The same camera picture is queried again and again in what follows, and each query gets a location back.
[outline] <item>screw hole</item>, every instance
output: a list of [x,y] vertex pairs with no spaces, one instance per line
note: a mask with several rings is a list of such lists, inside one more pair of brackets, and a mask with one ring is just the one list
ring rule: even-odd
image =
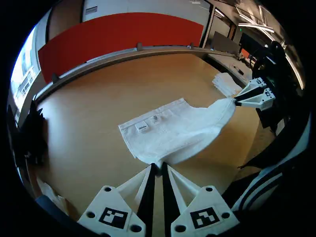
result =
[[105,237],[111,237],[109,234],[107,233],[101,233],[100,236],[105,236]]
[[180,233],[181,233],[181,232],[185,232],[185,230],[186,230],[186,227],[185,227],[185,226],[181,226],[181,225],[180,225],[180,226],[176,226],[176,227],[175,227],[175,231],[176,231],[176,232],[180,232]]
[[224,218],[224,219],[227,219],[229,216],[230,216],[229,213],[223,213],[223,214],[222,214],[222,218]]
[[138,225],[131,225],[130,230],[132,232],[140,232],[141,231],[141,227]]
[[95,216],[96,215],[92,211],[87,212],[87,217],[94,218]]

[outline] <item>window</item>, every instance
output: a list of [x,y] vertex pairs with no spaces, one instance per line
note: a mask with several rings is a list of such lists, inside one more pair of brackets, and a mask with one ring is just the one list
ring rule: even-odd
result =
[[34,27],[25,41],[25,44],[17,57],[11,76],[10,89],[13,94],[14,102],[17,106],[17,114],[20,113],[25,97],[35,80],[36,73],[38,73],[34,70],[31,60],[31,51],[35,50],[33,47],[35,28],[36,27]]

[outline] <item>wooden table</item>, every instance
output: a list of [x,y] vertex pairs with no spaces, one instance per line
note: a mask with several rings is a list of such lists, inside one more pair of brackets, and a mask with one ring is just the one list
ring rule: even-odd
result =
[[[191,106],[208,107],[224,98],[211,82],[217,73],[192,54],[160,55],[108,66],[65,85],[39,104],[48,122],[49,158],[36,174],[80,216],[103,185],[118,186],[147,166],[133,158],[118,125],[182,97]],[[243,164],[258,121],[255,109],[236,108],[209,147],[174,168],[222,193]],[[161,178],[155,189],[153,236],[163,236]]]

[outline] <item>orange partition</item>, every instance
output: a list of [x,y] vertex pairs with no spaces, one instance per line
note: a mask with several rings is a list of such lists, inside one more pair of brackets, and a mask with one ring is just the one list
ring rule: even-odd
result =
[[199,46],[203,25],[157,13],[121,13],[78,24],[48,41],[38,51],[44,79],[58,76],[98,56],[156,45]]

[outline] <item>white towel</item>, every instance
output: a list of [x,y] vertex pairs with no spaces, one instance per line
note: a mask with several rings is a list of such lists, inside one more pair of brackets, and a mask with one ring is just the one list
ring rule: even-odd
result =
[[227,72],[216,74],[213,84],[227,98],[238,94],[242,90]]
[[207,147],[235,111],[234,99],[208,108],[191,107],[183,98],[119,125],[135,158],[161,167],[176,164]]

